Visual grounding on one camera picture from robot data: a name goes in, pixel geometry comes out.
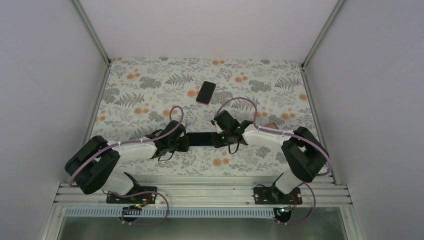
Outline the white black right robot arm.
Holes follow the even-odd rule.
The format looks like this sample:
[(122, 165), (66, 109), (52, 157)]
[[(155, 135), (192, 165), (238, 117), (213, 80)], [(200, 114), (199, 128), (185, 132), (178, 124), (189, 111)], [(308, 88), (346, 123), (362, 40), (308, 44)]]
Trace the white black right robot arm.
[(270, 186), (269, 196), (278, 204), (290, 197), (292, 190), (302, 183), (310, 183), (326, 165), (328, 153), (305, 127), (293, 132), (280, 132), (256, 127), (253, 121), (238, 122), (226, 110), (217, 114), (211, 123), (216, 127), (213, 136), (215, 148), (253, 145), (270, 150), (281, 150), (289, 169)]

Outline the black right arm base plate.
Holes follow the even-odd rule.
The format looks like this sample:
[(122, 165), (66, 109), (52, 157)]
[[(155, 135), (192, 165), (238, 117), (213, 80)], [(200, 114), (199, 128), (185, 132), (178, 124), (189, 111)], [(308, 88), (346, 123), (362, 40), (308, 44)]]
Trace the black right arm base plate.
[(290, 193), (282, 193), (274, 187), (257, 185), (253, 188), (253, 197), (256, 205), (301, 205), (302, 194), (299, 187)]

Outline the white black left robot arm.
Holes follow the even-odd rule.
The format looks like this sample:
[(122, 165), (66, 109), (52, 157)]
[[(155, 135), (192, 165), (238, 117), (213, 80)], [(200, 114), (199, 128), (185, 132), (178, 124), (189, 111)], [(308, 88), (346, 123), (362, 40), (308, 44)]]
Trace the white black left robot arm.
[(127, 172), (115, 169), (118, 163), (132, 160), (160, 159), (179, 149), (188, 150), (186, 128), (171, 121), (165, 129), (140, 139), (109, 142), (102, 136), (92, 137), (66, 164), (69, 186), (86, 195), (98, 190), (112, 192), (131, 203), (139, 197), (139, 184)]

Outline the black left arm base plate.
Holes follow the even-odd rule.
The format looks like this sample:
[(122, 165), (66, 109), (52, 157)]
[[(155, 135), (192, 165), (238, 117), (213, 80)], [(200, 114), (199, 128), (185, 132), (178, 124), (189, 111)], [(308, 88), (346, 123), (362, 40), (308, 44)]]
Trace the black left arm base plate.
[(146, 205), (154, 204), (156, 201), (156, 186), (135, 186), (125, 197), (117, 196), (111, 192), (107, 193), (107, 204), (129, 204)]

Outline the black phone teal edge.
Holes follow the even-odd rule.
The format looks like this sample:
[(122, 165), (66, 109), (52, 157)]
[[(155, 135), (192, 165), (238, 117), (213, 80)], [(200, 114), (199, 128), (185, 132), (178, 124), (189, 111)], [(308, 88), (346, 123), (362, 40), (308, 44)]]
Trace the black phone teal edge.
[(214, 147), (216, 132), (188, 132), (186, 134), (190, 147)]

